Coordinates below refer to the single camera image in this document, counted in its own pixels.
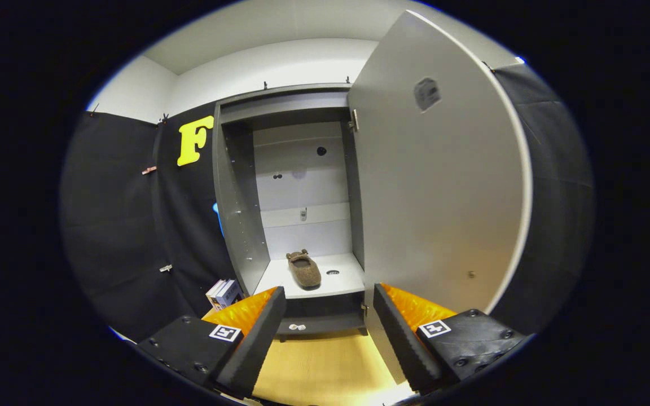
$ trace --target yellow letter f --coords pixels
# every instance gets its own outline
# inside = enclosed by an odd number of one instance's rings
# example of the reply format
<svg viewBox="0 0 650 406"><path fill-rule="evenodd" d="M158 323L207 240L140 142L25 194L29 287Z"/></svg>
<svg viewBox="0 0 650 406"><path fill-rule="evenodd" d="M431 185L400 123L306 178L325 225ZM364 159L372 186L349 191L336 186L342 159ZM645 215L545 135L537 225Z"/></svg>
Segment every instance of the yellow letter f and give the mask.
<svg viewBox="0 0 650 406"><path fill-rule="evenodd" d="M177 159L177 165L187 165L196 162L199 159L199 152L195 150L204 148L207 141L207 131L201 131L202 127L212 129L214 126L214 117L207 116L197 121L185 124L180 127L180 134L182 134L182 147L180 149L180 157Z"/></svg>

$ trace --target ceiling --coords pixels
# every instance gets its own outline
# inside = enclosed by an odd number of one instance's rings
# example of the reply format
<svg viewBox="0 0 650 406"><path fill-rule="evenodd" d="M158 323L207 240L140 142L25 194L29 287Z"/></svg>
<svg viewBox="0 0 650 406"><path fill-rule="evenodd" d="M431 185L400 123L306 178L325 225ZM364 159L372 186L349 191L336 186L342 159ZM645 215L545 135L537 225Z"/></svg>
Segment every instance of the ceiling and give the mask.
<svg viewBox="0 0 650 406"><path fill-rule="evenodd" d="M405 10L433 12L408 0L244 0L186 25L144 55L183 74L221 56L282 41L379 41Z"/></svg>

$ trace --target slipper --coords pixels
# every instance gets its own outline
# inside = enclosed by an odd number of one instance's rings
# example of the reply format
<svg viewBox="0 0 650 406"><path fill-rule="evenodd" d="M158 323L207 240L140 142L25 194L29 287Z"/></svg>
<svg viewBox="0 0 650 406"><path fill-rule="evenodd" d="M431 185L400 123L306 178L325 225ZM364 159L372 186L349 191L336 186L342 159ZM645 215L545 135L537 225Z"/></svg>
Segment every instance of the slipper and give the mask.
<svg viewBox="0 0 650 406"><path fill-rule="evenodd" d="M297 283L305 290L317 289L320 286L320 270L318 265L308 257L308 250L286 254L289 269L295 274Z"/></svg>

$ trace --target screw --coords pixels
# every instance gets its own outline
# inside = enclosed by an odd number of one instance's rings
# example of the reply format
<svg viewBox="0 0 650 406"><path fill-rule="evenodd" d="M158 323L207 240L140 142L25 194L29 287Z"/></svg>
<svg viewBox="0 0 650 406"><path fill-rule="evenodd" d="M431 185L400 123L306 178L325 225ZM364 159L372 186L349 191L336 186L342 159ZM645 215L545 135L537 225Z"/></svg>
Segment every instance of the screw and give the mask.
<svg viewBox="0 0 650 406"><path fill-rule="evenodd" d="M207 367L205 367L201 363L194 363L194 368L195 368L195 370L198 370L199 372L207 373Z"/></svg>

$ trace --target hole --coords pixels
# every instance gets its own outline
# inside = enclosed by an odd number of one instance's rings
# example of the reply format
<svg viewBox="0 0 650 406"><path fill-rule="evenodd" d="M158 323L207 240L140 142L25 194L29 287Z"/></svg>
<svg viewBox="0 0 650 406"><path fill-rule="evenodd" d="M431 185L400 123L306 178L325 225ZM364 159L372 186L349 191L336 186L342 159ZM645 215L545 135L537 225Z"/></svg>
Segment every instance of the hole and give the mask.
<svg viewBox="0 0 650 406"><path fill-rule="evenodd" d="M292 264L298 268L304 268L310 266L310 261L308 261L307 259L296 259L292 261Z"/></svg>

